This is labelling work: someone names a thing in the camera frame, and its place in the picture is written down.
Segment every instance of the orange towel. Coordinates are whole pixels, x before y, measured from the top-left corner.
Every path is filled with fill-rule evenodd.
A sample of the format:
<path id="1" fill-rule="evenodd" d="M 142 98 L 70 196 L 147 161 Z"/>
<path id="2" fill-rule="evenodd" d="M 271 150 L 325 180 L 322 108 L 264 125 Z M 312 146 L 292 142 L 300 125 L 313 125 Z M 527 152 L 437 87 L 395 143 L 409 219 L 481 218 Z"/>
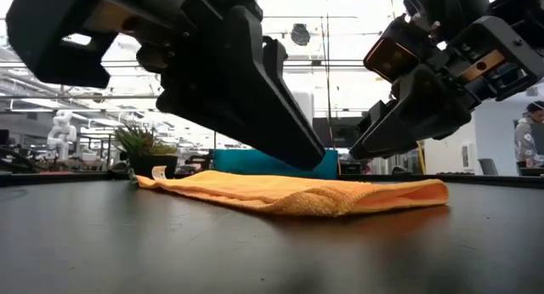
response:
<path id="1" fill-rule="evenodd" d="M 434 179 L 402 184 L 368 184 L 215 171 L 197 173 L 184 179 L 137 178 L 141 188 L 162 188 L 203 201 L 280 215 L 336 217 L 444 205 L 448 201 L 448 189 Z"/>

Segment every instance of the person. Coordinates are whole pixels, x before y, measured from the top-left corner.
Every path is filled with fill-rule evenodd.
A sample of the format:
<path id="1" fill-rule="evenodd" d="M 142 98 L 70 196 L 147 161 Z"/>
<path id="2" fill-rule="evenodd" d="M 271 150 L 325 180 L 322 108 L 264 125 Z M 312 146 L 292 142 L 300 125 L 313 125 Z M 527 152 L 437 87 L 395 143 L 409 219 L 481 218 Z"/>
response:
<path id="1" fill-rule="evenodd" d="M 542 167 L 544 155 L 536 151 L 531 124 L 544 122 L 544 102 L 536 101 L 527 106 L 524 117 L 519 119 L 514 132 L 516 162 L 518 167 Z"/>

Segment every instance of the green plant leaves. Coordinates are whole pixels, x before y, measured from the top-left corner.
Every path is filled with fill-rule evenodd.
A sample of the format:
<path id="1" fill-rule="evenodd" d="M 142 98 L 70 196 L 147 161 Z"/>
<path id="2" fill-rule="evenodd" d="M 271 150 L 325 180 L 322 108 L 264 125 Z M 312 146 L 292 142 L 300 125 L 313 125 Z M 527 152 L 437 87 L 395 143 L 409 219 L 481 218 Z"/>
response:
<path id="1" fill-rule="evenodd" d="M 161 143 L 153 131 L 147 128 L 124 124 L 114 131 L 114 135 L 129 156 L 140 155 L 175 155 L 175 146 Z"/>

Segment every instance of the white robot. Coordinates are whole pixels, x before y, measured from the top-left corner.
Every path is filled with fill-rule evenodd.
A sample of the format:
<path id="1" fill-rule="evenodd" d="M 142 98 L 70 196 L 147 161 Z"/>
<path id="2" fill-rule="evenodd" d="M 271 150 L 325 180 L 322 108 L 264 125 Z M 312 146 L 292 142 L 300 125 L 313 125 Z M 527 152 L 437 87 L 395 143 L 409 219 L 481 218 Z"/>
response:
<path id="1" fill-rule="evenodd" d="M 53 129 L 48 134 L 48 147 L 59 153 L 60 161 L 68 159 L 68 142 L 77 139 L 76 127 L 70 125 L 70 119 L 71 111 L 57 111 L 57 116 L 53 118 Z"/>

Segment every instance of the wall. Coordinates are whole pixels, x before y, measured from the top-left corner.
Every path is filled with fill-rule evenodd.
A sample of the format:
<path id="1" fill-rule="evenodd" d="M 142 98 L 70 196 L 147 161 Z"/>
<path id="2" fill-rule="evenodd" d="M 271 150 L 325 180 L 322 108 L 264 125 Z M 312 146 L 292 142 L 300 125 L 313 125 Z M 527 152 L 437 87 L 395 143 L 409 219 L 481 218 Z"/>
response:
<path id="1" fill-rule="evenodd" d="M 425 140 L 425 164 L 427 174 L 439 172 L 467 172 L 462 165 L 462 145 L 473 143 L 474 155 L 472 165 L 474 172 L 481 174 L 477 164 L 478 151 L 476 147 L 475 120 L 462 126 L 450 137 L 442 140 Z"/>
<path id="2" fill-rule="evenodd" d="M 309 125 L 312 125 L 314 119 L 314 95 L 311 92 L 292 91 L 292 97 L 298 104 L 298 107 L 306 116 Z"/>
<path id="3" fill-rule="evenodd" d="M 478 157 L 493 159 L 499 175 L 518 175 L 513 120 L 522 116 L 527 104 L 524 101 L 486 101 L 474 112 Z"/>
<path id="4" fill-rule="evenodd" d="M 46 138 L 52 125 L 53 118 L 46 113 L 37 113 L 37 120 L 27 119 L 25 114 L 0 115 L 0 128 L 8 129 L 10 135 L 23 134 Z"/>

